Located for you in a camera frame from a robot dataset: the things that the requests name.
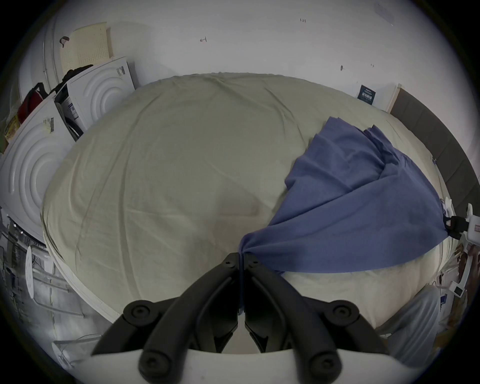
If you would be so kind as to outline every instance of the mattress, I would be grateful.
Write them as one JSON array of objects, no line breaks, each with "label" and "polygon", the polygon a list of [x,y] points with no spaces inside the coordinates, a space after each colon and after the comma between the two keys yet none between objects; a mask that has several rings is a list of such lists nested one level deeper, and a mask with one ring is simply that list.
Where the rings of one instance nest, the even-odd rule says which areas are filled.
[{"label": "mattress", "polygon": [[[399,120],[340,91],[276,75],[172,77],[135,91],[66,156],[43,201],[48,250],[111,321],[133,300],[179,296],[269,223],[294,160],[330,116],[362,130],[376,125],[440,198],[448,195],[431,154]],[[377,327],[436,276],[455,245],[447,238],[381,270],[284,277],[304,296],[355,303]]]}]

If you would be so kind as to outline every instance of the headboard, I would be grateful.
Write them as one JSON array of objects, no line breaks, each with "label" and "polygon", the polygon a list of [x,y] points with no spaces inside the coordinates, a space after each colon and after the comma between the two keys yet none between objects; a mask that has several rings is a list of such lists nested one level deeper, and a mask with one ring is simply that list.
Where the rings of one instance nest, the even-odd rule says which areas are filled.
[{"label": "headboard", "polygon": [[480,184],[467,155],[447,127],[421,102],[399,90],[390,113],[425,144],[437,161],[447,185],[455,214],[465,217],[471,203],[480,215]]}]

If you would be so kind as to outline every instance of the screw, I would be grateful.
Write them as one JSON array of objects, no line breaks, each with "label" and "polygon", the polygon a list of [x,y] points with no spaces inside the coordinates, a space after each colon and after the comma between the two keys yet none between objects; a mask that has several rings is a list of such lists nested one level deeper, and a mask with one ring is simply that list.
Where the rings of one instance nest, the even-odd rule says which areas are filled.
[{"label": "screw", "polygon": [[132,309],[132,316],[136,319],[144,319],[150,314],[150,309],[144,305],[138,305]]},{"label": "screw", "polygon": [[342,319],[349,317],[352,314],[352,311],[349,307],[340,305],[333,310],[335,316],[341,317]]},{"label": "screw", "polygon": [[323,378],[336,371],[336,357],[333,353],[315,356],[310,363],[310,372],[316,378]]},{"label": "screw", "polygon": [[139,368],[148,377],[166,376],[170,372],[170,359],[160,352],[144,352]]}]

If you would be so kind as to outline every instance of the blue fabric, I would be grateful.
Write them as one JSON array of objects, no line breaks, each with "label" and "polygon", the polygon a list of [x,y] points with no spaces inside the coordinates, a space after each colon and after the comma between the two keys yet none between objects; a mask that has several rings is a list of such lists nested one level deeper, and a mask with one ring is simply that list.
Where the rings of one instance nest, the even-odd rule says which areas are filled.
[{"label": "blue fabric", "polygon": [[285,184],[288,193],[270,224],[239,246],[277,271],[386,268],[447,237],[437,192],[375,126],[362,132],[329,118]]}]

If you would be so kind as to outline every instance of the white washing machine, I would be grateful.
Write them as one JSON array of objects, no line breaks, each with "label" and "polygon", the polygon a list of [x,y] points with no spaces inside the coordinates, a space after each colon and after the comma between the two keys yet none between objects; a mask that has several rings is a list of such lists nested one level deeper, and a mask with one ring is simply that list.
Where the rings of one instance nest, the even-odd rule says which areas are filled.
[{"label": "white washing machine", "polygon": [[135,90],[125,57],[90,67],[66,86],[69,97],[63,111],[84,132]]},{"label": "white washing machine", "polygon": [[48,184],[75,144],[53,100],[27,117],[0,158],[0,206],[40,242],[40,210]]}]

